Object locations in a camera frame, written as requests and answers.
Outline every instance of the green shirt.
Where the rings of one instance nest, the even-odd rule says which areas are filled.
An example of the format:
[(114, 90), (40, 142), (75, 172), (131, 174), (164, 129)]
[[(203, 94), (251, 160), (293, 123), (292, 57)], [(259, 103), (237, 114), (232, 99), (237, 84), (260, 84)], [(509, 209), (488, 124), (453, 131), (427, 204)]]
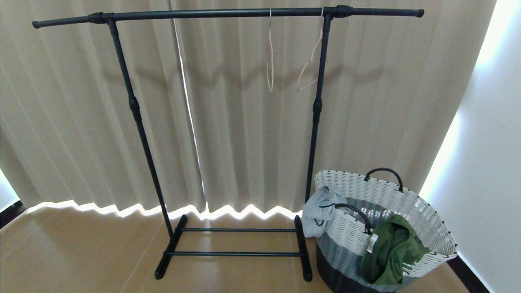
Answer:
[(394, 215), (373, 231), (362, 257), (362, 276), (373, 285), (401, 285), (403, 277), (428, 252), (409, 222)]

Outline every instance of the white and gray basket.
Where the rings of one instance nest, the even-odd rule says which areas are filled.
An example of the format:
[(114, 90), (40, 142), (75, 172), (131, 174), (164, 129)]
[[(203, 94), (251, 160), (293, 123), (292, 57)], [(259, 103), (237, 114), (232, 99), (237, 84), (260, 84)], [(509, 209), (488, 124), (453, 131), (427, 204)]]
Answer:
[[(396, 175), (400, 183), (398, 188), (394, 183), (369, 177), (373, 172), (382, 170)], [(326, 170), (317, 173), (315, 185), (317, 190), (327, 185), (337, 186), (346, 197), (347, 204), (365, 214), (362, 216), (351, 210), (337, 209), (327, 232), (317, 239), (319, 273), (334, 292), (396, 292), (457, 256), (457, 244), (445, 222), (430, 204), (403, 187), (395, 171), (378, 168), (364, 176)], [(407, 271), (402, 285), (372, 286), (363, 280), (360, 272), (362, 256), (370, 239), (366, 226), (375, 227), (394, 214), (409, 221), (431, 252)]]

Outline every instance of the beige curtain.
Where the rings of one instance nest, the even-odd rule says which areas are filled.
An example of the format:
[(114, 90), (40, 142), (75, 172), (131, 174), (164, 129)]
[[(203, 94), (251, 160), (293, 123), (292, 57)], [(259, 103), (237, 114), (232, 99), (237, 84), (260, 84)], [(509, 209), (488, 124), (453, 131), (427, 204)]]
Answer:
[[(156, 1), (3, 1), (1, 168), (27, 206), (158, 205), (108, 26), (36, 30), (32, 20), (168, 10)], [(205, 200), (173, 23), (118, 23), (169, 210)]]
[[(174, 9), (334, 6), (331, 1), (182, 1)], [(474, 67), (494, 2), (353, 1), (425, 9), (423, 18), (332, 22), (315, 171), (391, 167), (418, 192)], [(316, 85), (296, 92), (319, 17), (176, 20), (201, 174), (211, 211), (304, 204)], [(314, 62), (302, 85), (316, 79)], [(382, 179), (393, 179), (377, 174)]]
[[(333, 20), (315, 171), (364, 173), (386, 166), (419, 191), (469, 80), (494, 2), (342, 3), (426, 12), (421, 19)], [(35, 30), (34, 19), (336, 4), (4, 1), (1, 167), (26, 205), (69, 199), (120, 209), (157, 205), (108, 28)], [(201, 211), (201, 181), (211, 211), (226, 204), (236, 210), (248, 204), (263, 211), (275, 205), (302, 208), (316, 86), (295, 89), (318, 39), (320, 18), (271, 20), (272, 92), (266, 78), (269, 23), (268, 18), (118, 23), (169, 210), (194, 204)], [(303, 84), (316, 79), (319, 51)]]

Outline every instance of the clothing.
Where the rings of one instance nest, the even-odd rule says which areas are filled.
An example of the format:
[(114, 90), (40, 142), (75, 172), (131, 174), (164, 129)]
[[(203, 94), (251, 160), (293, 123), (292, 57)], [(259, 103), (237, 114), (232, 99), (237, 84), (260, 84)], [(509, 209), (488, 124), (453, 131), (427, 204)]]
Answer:
[(305, 237), (320, 237), (334, 219), (334, 204), (346, 203), (340, 188), (323, 186), (310, 197), (302, 210), (302, 228)]
[(414, 265), (430, 250), (400, 215), (377, 225), (362, 257), (361, 271), (372, 285), (401, 285)]

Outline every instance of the clothes rack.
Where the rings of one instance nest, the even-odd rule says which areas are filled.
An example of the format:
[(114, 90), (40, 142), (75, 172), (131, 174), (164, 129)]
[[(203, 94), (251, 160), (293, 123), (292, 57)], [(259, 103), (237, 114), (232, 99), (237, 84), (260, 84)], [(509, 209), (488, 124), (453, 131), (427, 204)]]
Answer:
[[(132, 83), (125, 63), (125, 57), (123, 56), (123, 50), (121, 48), (121, 42), (119, 39), (118, 28), (116, 26), (117, 21), (123, 20), (145, 20), (145, 19), (175, 19), (175, 18), (223, 18), (223, 17), (294, 17), (294, 16), (321, 16), (324, 18), (324, 24), (322, 28), (322, 44), (320, 51), (320, 63), (318, 68), (318, 81), (315, 102), (313, 103), (313, 126), (311, 134), (311, 145), (309, 147), (309, 160), (307, 169), (306, 179), (306, 194), (304, 202), (309, 199), (309, 193), (311, 191), (311, 181), (313, 175), (313, 163), (315, 160), (315, 149), (317, 143), (318, 134), (318, 123), (320, 121), (320, 112), (322, 111), (322, 87), (324, 86), (324, 71), (326, 66), (326, 53), (329, 40), (329, 29), (331, 27), (331, 21), (334, 18), (344, 18), (352, 15), (374, 15), (374, 16), (410, 16), (410, 17), (422, 17), (424, 14), (423, 9), (379, 9), (379, 8), (353, 8), (347, 5), (338, 5), (336, 7), (319, 7), (319, 8), (267, 8), (267, 9), (212, 9), (212, 10), (172, 10), (172, 11), (144, 11), (144, 12), (131, 12), (131, 13), (93, 13), (87, 16), (71, 17), (52, 19), (44, 21), (33, 21), (32, 25), (35, 28), (52, 27), (69, 25), (74, 23), (96, 23), (96, 24), (107, 24), (110, 28), (110, 33), (114, 40), (114, 46), (116, 48), (116, 54), (118, 56), (119, 65), (121, 67), (121, 73), (125, 81), (127, 93), (129, 96), (129, 106), (132, 110), (134, 120), (138, 127), (138, 132), (143, 144), (146, 160), (154, 187), (156, 189), (159, 204), (165, 225), (170, 236), (170, 242), (163, 253), (157, 269), (155, 271), (155, 278), (161, 279), (166, 272), (168, 264), (172, 256), (174, 255), (195, 255), (195, 256), (247, 256), (247, 257), (298, 257), (302, 263), (303, 277), (307, 282), (312, 280), (312, 270), (309, 263), (309, 256), (306, 248), (304, 239), (304, 233), (302, 231), (301, 219), (296, 216), (294, 219), (295, 228), (293, 229), (234, 229), (234, 228), (186, 228), (188, 217), (182, 215), (177, 227), (172, 228), (172, 224), (168, 218), (167, 208), (161, 187), (159, 185), (159, 179), (157, 178), (156, 168), (154, 161), (152, 160), (152, 154), (146, 138), (145, 129), (141, 119), (140, 107), (138, 100), (134, 95)], [(202, 251), (176, 251), (176, 246), (181, 238), (183, 232), (190, 231), (210, 231), (210, 232), (291, 232), (296, 233), (297, 244), (299, 247), (298, 252), (202, 252)]]

